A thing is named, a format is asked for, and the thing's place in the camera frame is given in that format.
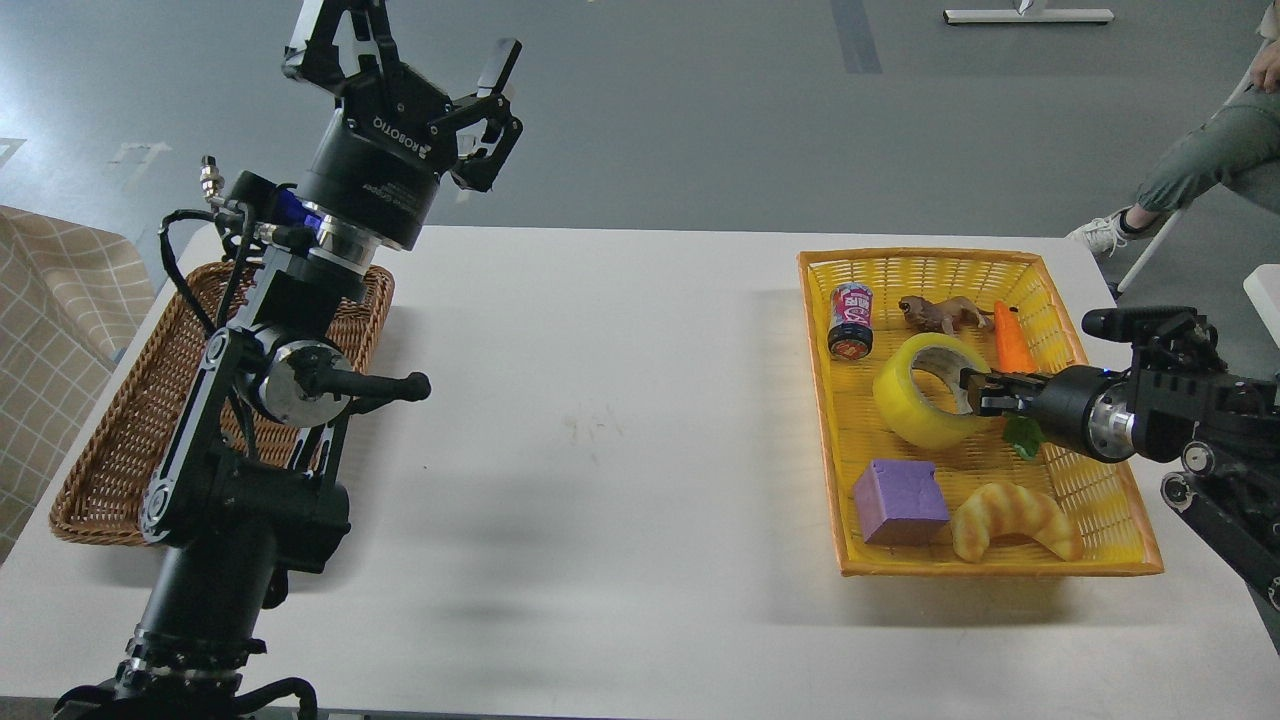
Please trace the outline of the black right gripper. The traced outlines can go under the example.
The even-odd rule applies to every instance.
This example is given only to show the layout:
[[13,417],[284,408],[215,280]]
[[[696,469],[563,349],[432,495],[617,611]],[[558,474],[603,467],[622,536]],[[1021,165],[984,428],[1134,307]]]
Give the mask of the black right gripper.
[[964,368],[960,382],[977,416],[1030,416],[1036,409],[1036,421],[1053,445],[1101,462],[1137,452],[1128,377],[1120,372],[1076,365],[1050,377]]

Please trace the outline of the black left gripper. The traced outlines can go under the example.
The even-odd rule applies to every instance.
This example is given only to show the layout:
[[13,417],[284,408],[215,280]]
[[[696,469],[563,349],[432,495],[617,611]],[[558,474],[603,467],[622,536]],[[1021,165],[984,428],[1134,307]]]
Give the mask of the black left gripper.
[[[460,188],[486,192],[515,149],[524,126],[503,91],[522,49],[498,40],[476,91],[451,101],[403,69],[384,1],[302,3],[282,73],[342,97],[298,197],[411,250],[447,169]],[[476,143],[453,160],[457,132],[474,127]]]

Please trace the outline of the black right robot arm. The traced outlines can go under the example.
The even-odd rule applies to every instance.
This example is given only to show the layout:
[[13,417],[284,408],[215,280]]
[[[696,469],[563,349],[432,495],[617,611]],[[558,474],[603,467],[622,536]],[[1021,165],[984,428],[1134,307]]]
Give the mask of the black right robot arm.
[[1277,383],[1234,375],[1219,334],[1189,306],[1088,311],[1082,329],[1129,345],[1125,370],[1051,375],[963,369],[969,407],[1032,419],[1059,447],[1101,462],[1134,455],[1181,469],[1165,503],[1258,596],[1277,603]]

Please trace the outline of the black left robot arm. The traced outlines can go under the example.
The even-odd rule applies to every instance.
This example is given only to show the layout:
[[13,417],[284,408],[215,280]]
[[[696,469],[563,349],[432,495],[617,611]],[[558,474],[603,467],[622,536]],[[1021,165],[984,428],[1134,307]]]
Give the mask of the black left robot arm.
[[[206,338],[140,510],[143,541],[166,552],[115,676],[68,691],[55,719],[252,719],[285,697],[317,717],[301,678],[241,689],[265,651],[256,621],[349,532],[337,478],[349,419],[431,392],[420,372],[357,372],[326,333],[364,297],[378,249],[415,246],[444,177],[490,190],[524,129],[504,96],[521,50],[499,40],[476,90],[451,97],[401,60],[384,3],[302,5],[282,73],[333,96],[330,124],[298,184],[244,172],[225,187],[207,156],[206,208],[163,220],[165,270]],[[188,219],[214,224],[230,259],[215,313],[166,240]]]

